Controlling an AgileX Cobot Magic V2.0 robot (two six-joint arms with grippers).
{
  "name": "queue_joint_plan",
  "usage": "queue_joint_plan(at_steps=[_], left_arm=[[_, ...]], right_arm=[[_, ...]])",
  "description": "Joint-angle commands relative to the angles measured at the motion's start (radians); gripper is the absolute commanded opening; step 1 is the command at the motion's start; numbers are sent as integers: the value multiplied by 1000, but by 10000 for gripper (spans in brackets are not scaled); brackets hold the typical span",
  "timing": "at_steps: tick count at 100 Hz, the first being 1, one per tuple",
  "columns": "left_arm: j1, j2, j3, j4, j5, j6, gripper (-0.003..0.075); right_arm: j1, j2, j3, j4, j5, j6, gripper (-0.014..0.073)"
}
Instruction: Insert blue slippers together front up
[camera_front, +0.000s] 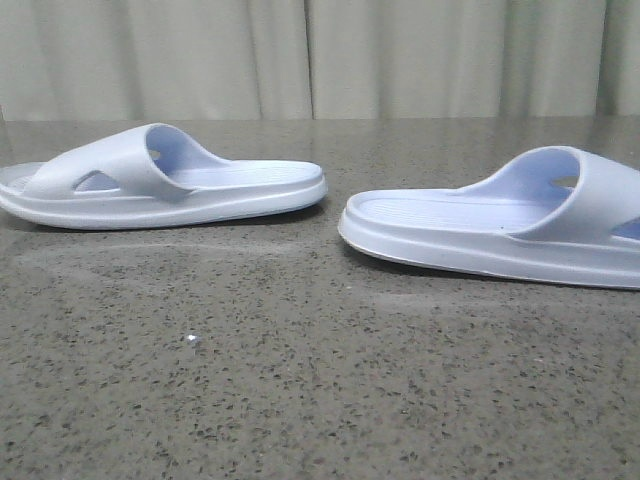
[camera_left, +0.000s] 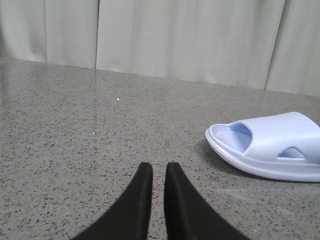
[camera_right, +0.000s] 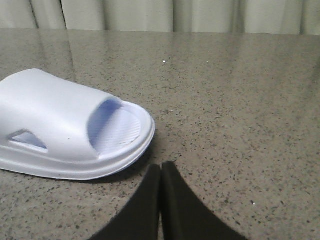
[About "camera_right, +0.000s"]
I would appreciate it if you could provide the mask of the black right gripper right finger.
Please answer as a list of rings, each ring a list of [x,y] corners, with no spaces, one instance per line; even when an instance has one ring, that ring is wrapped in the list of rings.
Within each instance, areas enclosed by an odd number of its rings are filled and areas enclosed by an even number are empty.
[[[167,161],[161,171],[161,214],[166,240],[244,240],[215,216]]]

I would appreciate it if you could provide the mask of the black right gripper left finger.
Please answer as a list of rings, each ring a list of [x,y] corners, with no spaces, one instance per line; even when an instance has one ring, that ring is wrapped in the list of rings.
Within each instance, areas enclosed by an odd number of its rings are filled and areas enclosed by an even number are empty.
[[[151,164],[124,208],[92,240],[156,240],[159,231],[161,168]]]

